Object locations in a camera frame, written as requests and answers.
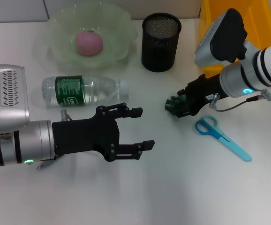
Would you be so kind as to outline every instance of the blue scissors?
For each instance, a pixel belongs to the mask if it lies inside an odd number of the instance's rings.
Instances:
[[[206,119],[210,119],[214,122],[214,125],[209,124]],[[198,125],[201,125],[207,129],[207,131],[202,131],[199,129]],[[239,145],[233,142],[227,135],[225,135],[222,130],[218,127],[218,120],[213,116],[203,116],[201,120],[198,120],[195,124],[196,130],[202,135],[211,135],[218,139],[219,142],[224,144],[233,153],[241,157],[244,161],[249,162],[252,158],[245,152]]]

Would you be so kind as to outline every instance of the yellow box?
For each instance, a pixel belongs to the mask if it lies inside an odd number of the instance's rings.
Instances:
[[[235,8],[242,15],[247,39],[259,49],[271,45],[271,7],[269,0],[202,0],[198,36],[202,40],[206,31],[223,12]],[[204,67],[206,77],[219,74],[220,64]]]

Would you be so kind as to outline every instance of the scissor handle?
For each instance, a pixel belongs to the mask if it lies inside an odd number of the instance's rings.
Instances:
[[[206,119],[211,119],[214,121],[214,125],[209,124]],[[199,129],[198,125],[201,125],[207,129],[207,131],[202,131]],[[215,138],[219,139],[223,132],[218,128],[218,120],[213,116],[203,116],[202,120],[198,120],[195,124],[195,128],[198,131],[198,133],[202,135],[211,135]]]

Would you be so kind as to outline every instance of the glass bowl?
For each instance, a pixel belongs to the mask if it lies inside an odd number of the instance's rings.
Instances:
[[[94,56],[77,52],[75,37],[79,31],[94,31],[103,39],[103,50]],[[137,37],[130,14],[124,9],[98,1],[64,8],[48,20],[48,44],[56,60],[75,66],[98,68],[127,56]]]

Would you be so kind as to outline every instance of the white table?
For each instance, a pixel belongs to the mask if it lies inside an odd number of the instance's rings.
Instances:
[[[267,225],[271,224],[271,102],[244,104],[225,113],[205,106],[178,119],[164,110],[176,91],[201,73],[194,64],[198,19],[182,20],[175,65],[153,73],[141,64],[141,21],[128,58],[101,75],[125,78],[129,107],[138,119],[118,119],[120,143],[155,140],[139,161],[108,163],[95,153],[67,155],[44,170],[33,165],[0,167],[0,225]],[[0,63],[24,66],[30,120],[60,121],[46,109],[45,77],[76,75],[57,67],[41,38],[45,22],[0,24]],[[227,108],[244,98],[226,98]],[[95,107],[70,108],[73,119],[92,117]],[[245,163],[195,122],[206,114],[251,156]]]

